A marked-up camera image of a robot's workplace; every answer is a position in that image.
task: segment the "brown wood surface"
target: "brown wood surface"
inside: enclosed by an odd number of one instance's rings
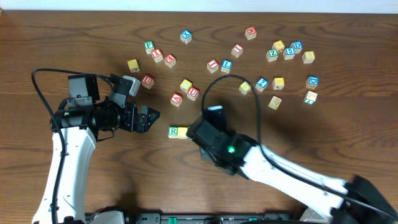
[[[256,26],[253,40],[244,36]],[[184,29],[192,41],[180,40]],[[153,40],[177,58],[174,68],[154,63],[143,43]],[[301,40],[316,60],[304,65],[301,54],[268,63],[266,50],[282,40]],[[244,47],[231,55],[235,43]],[[285,78],[285,88],[260,95],[263,143],[309,169],[350,180],[372,181],[398,209],[398,17],[360,14],[245,14],[173,12],[4,11],[0,17],[0,223],[29,223],[39,207],[52,158],[50,116],[30,79],[34,68],[49,67],[109,75],[145,74],[151,90],[140,88],[131,101],[161,112],[145,134],[117,131],[97,145],[91,158],[86,211],[107,205],[165,213],[264,212],[302,205],[272,187],[239,176],[228,177],[200,160],[189,140],[168,139],[170,125],[188,126],[200,114],[200,101],[186,97],[172,106],[172,93],[188,78],[201,91],[211,74],[206,62],[233,61],[231,73],[256,81]],[[127,61],[138,59],[131,74]],[[317,102],[303,103],[309,75],[320,78]],[[67,75],[38,77],[55,109],[68,96]],[[102,99],[109,87],[100,83]],[[239,81],[225,80],[208,95],[207,106],[222,104],[229,123],[256,137],[252,96]],[[277,111],[267,107],[282,98]]]

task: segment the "wooden tabletop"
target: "wooden tabletop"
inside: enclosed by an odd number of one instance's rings
[[[257,37],[247,40],[245,28]],[[188,29],[185,45],[180,33]],[[173,68],[155,63],[144,49],[153,40],[177,58]],[[272,43],[300,40],[316,59],[301,55],[267,62]],[[239,58],[234,44],[244,47]],[[0,222],[29,223],[42,199],[52,159],[50,116],[30,74],[48,67],[119,76],[154,77],[130,102],[160,111],[145,134],[116,131],[99,142],[91,158],[86,211],[122,205],[133,211],[164,213],[253,213],[295,210],[298,201],[270,186],[229,177],[201,161],[198,146],[169,139],[170,125],[189,126],[200,115],[201,97],[170,104],[184,78],[201,91],[217,77],[206,63],[233,61],[231,73],[256,81],[285,78],[285,88],[266,88],[262,143],[276,153],[322,174],[351,180],[359,174],[376,185],[398,209],[398,17],[360,14],[46,12],[4,11],[0,17]],[[127,61],[138,59],[131,73]],[[303,102],[305,81],[316,75],[317,102]],[[40,89],[55,110],[68,97],[67,75],[40,73]],[[252,95],[224,80],[208,94],[206,106],[223,105],[231,128],[256,137]],[[101,99],[109,87],[99,83]],[[277,111],[267,105],[282,98]],[[109,136],[101,133],[100,137]]]

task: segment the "white background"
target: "white background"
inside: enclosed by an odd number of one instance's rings
[[[398,0],[0,0],[4,10],[398,13]]]

